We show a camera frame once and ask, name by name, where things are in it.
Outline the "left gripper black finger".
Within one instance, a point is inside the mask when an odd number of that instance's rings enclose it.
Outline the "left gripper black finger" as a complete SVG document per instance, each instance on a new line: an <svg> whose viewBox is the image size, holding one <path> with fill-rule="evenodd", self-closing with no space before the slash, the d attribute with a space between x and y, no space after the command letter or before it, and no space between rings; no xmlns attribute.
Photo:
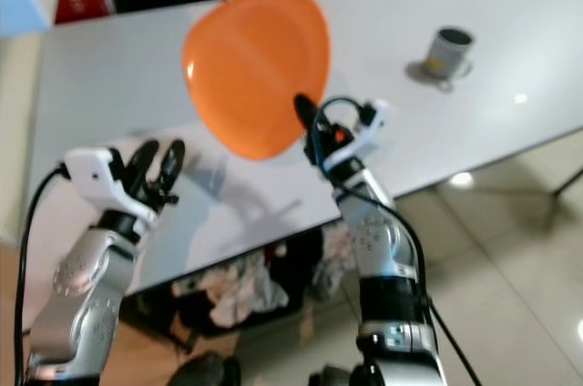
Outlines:
<svg viewBox="0 0 583 386"><path fill-rule="evenodd" d="M134 150L126 165L127 191L139 191L146 186L147 174L157 153L157 140L146 140Z"/></svg>
<svg viewBox="0 0 583 386"><path fill-rule="evenodd" d="M172 140L159 162L159 191L169 194L174 187L184 161L186 161L186 142L176 139Z"/></svg>

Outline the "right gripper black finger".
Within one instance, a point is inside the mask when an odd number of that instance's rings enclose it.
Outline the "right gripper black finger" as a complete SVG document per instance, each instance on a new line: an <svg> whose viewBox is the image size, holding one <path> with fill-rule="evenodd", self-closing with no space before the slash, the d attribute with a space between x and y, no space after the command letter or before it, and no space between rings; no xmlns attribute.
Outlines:
<svg viewBox="0 0 583 386"><path fill-rule="evenodd" d="M294 98L294 108L297 119L300 120L309 141L315 141L322 133L323 116L315 100L300 92Z"/></svg>

